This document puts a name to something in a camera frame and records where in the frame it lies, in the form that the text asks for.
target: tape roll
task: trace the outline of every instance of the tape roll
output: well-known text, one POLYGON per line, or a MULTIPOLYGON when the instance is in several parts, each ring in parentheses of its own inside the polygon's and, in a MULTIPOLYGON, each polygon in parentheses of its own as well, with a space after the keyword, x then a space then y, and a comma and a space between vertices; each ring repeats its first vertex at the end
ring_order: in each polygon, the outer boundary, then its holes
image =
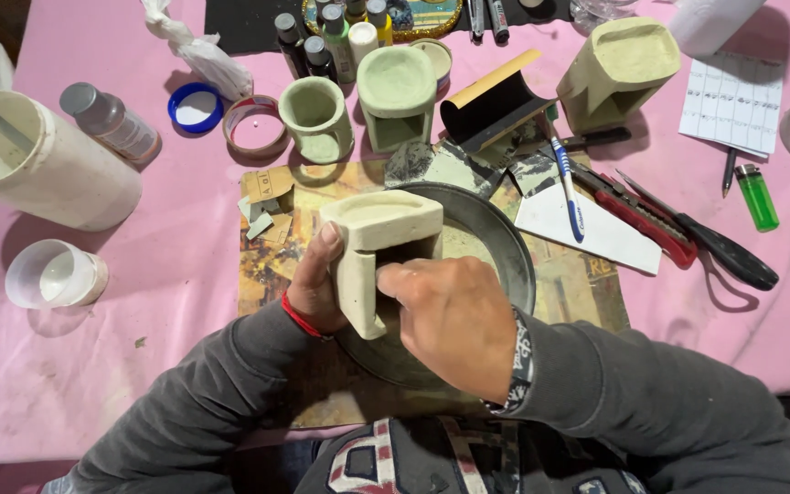
POLYGON ((234 103, 225 113, 225 123, 221 126, 221 129, 224 130, 227 145, 237 153, 252 158, 267 158, 285 151, 285 148, 288 148, 288 143, 291 141, 291 136, 285 131, 284 123, 279 136, 260 148, 243 148, 234 142, 234 134, 240 122, 249 115, 258 113, 273 114, 279 121, 282 121, 279 117, 279 102, 276 99, 260 94, 244 97, 234 103))

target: fingernail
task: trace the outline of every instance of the fingernail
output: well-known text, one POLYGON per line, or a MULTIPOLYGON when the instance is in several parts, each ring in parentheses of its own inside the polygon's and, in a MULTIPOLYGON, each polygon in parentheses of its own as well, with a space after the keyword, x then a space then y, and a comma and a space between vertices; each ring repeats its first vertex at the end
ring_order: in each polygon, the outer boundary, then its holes
POLYGON ((340 230, 337 229, 337 225, 335 225, 334 222, 329 221, 324 227, 322 227, 321 236, 322 241, 328 245, 332 245, 340 239, 340 230))

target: person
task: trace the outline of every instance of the person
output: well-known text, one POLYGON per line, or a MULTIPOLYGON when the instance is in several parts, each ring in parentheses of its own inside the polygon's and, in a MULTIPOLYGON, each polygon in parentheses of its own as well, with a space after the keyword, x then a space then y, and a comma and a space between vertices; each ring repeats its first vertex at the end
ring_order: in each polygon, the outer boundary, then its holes
MULTIPOLYGON (((324 225, 281 302, 200 341, 44 491, 233 492, 223 458, 284 368, 347 326, 327 273, 342 248, 324 225)), ((388 264, 378 288, 407 350, 492 417, 367 424, 323 443, 298 493, 790 493, 790 421, 755 378, 637 331, 533 319, 477 258, 388 264)))

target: light green concrete piece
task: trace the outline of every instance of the light green concrete piece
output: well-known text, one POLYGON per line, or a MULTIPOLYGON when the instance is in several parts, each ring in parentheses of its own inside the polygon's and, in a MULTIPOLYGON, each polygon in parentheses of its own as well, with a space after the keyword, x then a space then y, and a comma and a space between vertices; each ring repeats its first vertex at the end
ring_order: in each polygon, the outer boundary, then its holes
POLYGON ((398 304, 377 291, 377 266, 414 258, 440 259, 443 206, 396 190, 325 204, 319 214, 323 222, 340 226, 344 241, 343 253, 330 267, 337 305, 364 339, 394 331, 398 304))
POLYGON ((304 77, 279 97, 279 116, 303 157, 337 163, 356 143, 343 92, 326 77, 304 77))
POLYGON ((556 86, 576 134, 623 125, 681 68, 678 44, 651 17, 609 21, 587 38, 556 86))
POLYGON ((429 143, 437 78, 423 51, 378 48, 362 60, 358 98, 375 153, 392 153, 406 142, 429 143))

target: cutting board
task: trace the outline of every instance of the cutting board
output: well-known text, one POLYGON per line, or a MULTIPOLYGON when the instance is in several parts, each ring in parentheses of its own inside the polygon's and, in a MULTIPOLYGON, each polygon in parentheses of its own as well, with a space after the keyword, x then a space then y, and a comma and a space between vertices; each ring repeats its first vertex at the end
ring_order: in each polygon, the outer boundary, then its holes
MULTIPOLYGON (((249 242, 240 221, 240 316, 276 301, 289 285, 313 233, 321 227, 319 207, 336 199, 383 189, 385 161, 292 168, 295 186, 280 198, 291 212, 285 244, 249 242)), ((242 184, 242 195, 246 195, 242 184)), ((520 193, 506 174, 491 202, 514 219, 520 193)), ((548 323, 586 320, 609 331, 629 327, 617 268, 604 259, 523 235, 532 253, 537 290, 534 316, 548 323)), ((320 427, 426 414, 487 415, 480 401, 456 389, 416 391, 372 376, 335 341, 308 354, 289 370, 291 379, 265 427, 320 427)))

